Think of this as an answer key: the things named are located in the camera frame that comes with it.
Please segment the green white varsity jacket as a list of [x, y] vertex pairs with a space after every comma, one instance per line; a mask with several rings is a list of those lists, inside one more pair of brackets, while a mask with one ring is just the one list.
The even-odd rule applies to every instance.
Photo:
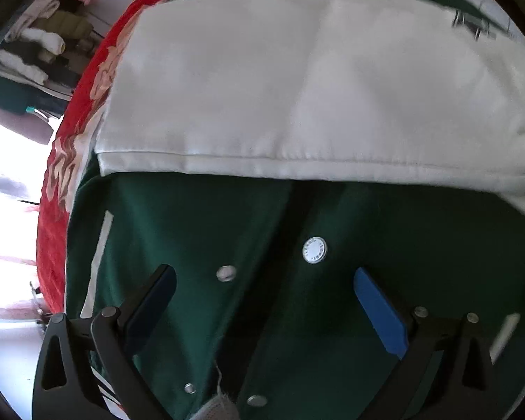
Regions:
[[525, 41], [465, 0], [171, 0], [137, 18], [68, 225], [66, 310], [176, 289], [163, 412], [355, 419], [421, 321], [525, 419]]

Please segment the red floral blanket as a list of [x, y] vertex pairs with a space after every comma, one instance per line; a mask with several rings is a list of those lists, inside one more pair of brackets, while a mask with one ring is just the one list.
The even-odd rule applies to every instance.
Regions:
[[47, 160], [37, 221], [37, 278], [53, 313], [65, 308], [66, 232], [76, 189], [117, 66], [141, 12], [169, 0], [134, 0], [114, 22], [85, 68]]

